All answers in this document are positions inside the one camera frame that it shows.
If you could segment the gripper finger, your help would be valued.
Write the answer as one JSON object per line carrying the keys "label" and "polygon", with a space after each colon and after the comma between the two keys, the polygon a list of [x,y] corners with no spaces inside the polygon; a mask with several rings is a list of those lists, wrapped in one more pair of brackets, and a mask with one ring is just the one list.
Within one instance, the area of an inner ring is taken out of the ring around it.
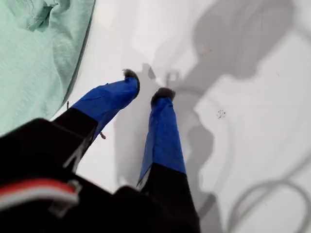
{"label": "gripper finger", "polygon": [[160,209],[164,220],[158,226],[169,233],[198,233],[199,217],[186,174],[174,97],[173,90],[162,87],[151,99],[138,187]]}
{"label": "gripper finger", "polygon": [[124,79],[97,86],[87,92],[54,122],[93,142],[114,116],[138,95],[140,82],[137,74],[123,71]]}

